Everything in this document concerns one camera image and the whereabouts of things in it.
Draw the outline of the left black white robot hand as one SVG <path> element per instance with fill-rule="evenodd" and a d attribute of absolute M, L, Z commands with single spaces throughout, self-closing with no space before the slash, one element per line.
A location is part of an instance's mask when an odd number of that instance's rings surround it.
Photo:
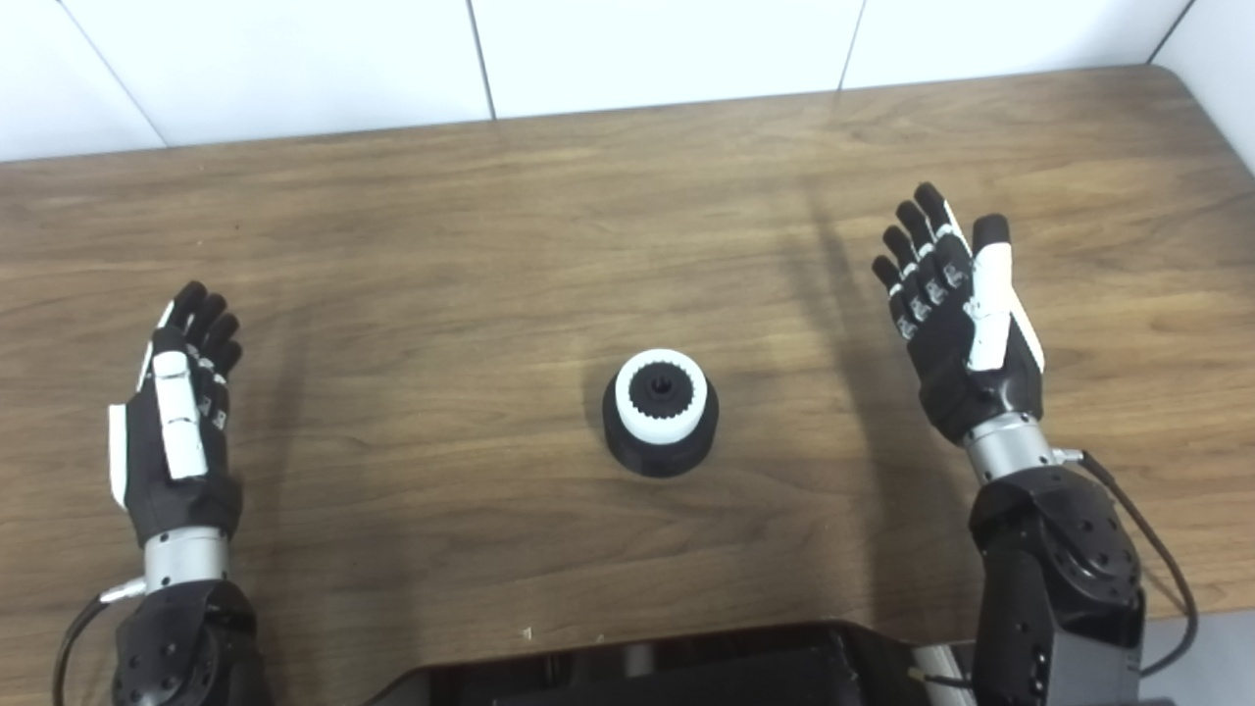
<path fill-rule="evenodd" d="M 223 295 L 190 281 L 153 326 L 131 398 L 108 408 L 109 490 L 139 544 L 193 527 L 230 537 L 238 527 L 243 492 L 227 451 L 237 332 Z"/>

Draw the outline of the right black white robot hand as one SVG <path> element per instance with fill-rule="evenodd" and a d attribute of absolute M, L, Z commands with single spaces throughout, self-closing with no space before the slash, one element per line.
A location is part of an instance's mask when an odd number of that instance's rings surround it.
<path fill-rule="evenodd" d="M 949 441 L 1004 415 L 1044 416 L 1044 350 L 1014 285 L 1010 224 L 963 228 L 929 181 L 895 209 L 873 275 L 904 339 L 932 428 Z"/>

